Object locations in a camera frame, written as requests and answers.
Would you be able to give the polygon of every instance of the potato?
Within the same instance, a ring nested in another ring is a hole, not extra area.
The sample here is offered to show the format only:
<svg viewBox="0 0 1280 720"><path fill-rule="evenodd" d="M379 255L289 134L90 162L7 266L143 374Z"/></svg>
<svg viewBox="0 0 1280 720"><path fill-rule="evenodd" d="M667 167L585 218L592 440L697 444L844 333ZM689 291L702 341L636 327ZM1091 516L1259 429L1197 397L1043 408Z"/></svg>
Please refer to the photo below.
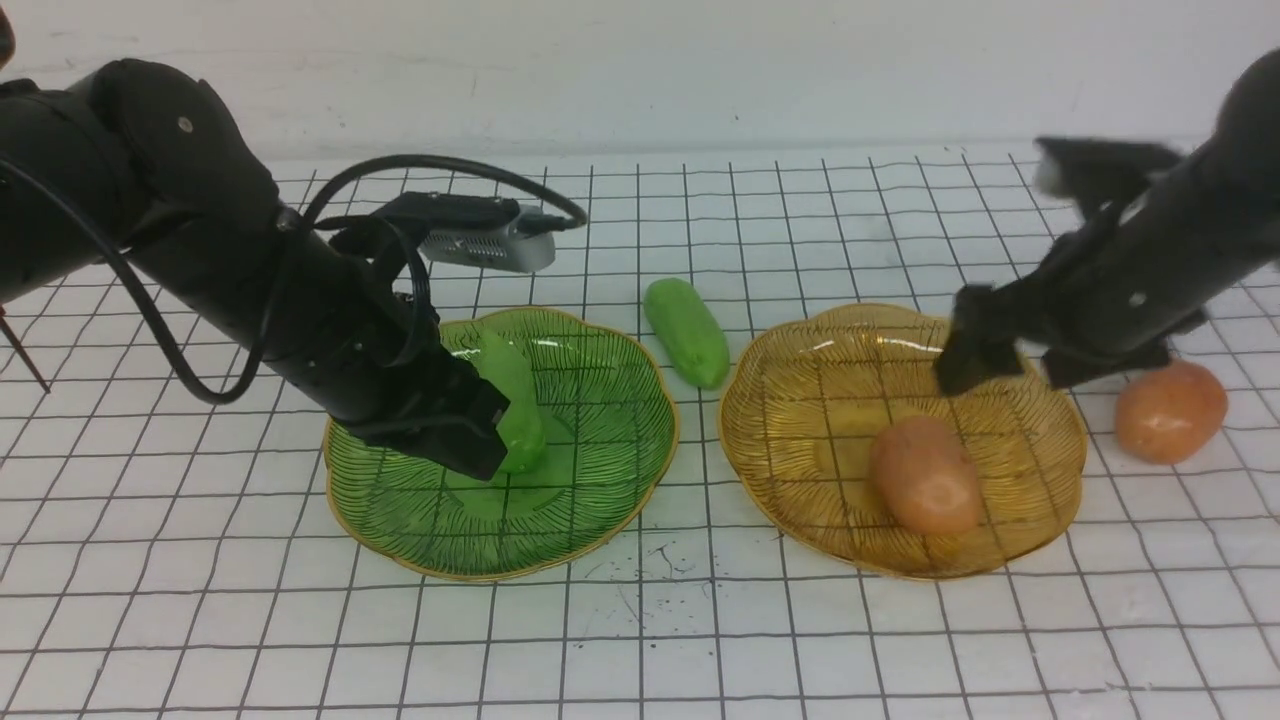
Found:
<svg viewBox="0 0 1280 720"><path fill-rule="evenodd" d="M1222 428L1228 398L1207 368L1174 360L1129 383L1116 400L1116 442L1147 462L1176 465Z"/></svg>
<svg viewBox="0 0 1280 720"><path fill-rule="evenodd" d="M899 524L923 536L959 534L983 519L978 468L951 425L916 415L872 443L870 479Z"/></svg>

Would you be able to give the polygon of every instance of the cucumber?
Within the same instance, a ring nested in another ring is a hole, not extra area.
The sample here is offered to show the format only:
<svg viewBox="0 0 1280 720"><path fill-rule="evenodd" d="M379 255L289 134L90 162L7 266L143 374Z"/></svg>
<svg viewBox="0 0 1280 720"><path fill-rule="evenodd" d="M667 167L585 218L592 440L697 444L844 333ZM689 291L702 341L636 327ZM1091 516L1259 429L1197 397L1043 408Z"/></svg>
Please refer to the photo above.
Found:
<svg viewBox="0 0 1280 720"><path fill-rule="evenodd" d="M703 389L724 382L728 338L694 286L680 278L650 283L644 293L644 314L685 382Z"/></svg>

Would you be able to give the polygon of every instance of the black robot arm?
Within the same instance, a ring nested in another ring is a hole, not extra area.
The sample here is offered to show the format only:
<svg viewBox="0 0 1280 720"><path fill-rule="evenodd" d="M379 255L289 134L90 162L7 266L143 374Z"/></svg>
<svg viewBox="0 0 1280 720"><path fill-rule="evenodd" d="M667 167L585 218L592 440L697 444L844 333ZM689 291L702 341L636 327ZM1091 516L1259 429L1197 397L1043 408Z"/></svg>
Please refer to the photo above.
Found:
<svg viewBox="0 0 1280 720"><path fill-rule="evenodd" d="M1004 287L966 286L934 364L943 395L1021 373L1015 342L1046 347L1050 383L1170 361L1169 337L1280 258L1280 50L1253 63L1213 137L1188 156L1158 145L1042 138L1037 181L1084 218L1039 266Z"/></svg>
<svg viewBox="0 0 1280 720"><path fill-rule="evenodd" d="M411 192L389 214L329 219L329 229L342 227L332 241L317 234L343 186L406 168L495 179L570 218ZM515 218L526 236L586 222L532 181L425 155L356 165L300 215L280 202L212 88L173 68L119 60L65 91L0 85L0 305L105 261L198 397L236 401L261 363L365 442L479 479L506 456L495 428L507 398L440 345L416 249L440 232L502 229L511 240ZM392 288L406 265L411 297ZM215 392L196 378L133 268L248 350L234 387Z"/></svg>

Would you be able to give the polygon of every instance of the white table surface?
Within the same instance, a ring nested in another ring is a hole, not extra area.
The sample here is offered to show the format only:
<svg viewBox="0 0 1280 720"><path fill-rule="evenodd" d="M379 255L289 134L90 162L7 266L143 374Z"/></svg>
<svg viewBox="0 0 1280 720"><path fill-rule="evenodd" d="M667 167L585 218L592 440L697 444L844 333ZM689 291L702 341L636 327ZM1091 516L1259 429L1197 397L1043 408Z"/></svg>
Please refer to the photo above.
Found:
<svg viewBox="0 0 1280 720"><path fill-rule="evenodd" d="M562 236L534 278L436 266L433 299L445 319L534 302L648 333L636 273L691 272L739 351L855 299L945 314L961 282L1009 281L1075 227L1028 190L1034 160L1027 146L525 159L513 169L590 204L589 233ZM275 172L297 202L340 168ZM448 187L420 177L362 182L353 209ZM238 372L236 346L161 307L200 373ZM631 528L520 580L424 580L335 524L325 416L279 378L210 411L102 268L6 310L55 392L4 351L4 717L1261 720L1280 706L1271 270L1179 341L1230 389L1207 448L1176 468L1125 457L1117 383L1080 388L1078 521L945 584L780 538L724 460L717 393L678 383L680 450Z"/></svg>

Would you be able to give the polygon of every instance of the green plate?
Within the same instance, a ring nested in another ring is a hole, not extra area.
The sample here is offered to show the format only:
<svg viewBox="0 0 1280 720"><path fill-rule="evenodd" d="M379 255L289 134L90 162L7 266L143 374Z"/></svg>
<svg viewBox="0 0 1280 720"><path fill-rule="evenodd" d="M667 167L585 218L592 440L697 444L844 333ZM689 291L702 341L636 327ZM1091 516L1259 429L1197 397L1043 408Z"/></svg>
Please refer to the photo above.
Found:
<svg viewBox="0 0 1280 720"><path fill-rule="evenodd" d="M444 346L474 355L480 324L532 366L547 436L536 470L484 483L369 447L334 421L325 432L338 523L426 575L493 580L591 551L640 512L680 441L662 372L635 340L559 310L520 307L443 323Z"/></svg>

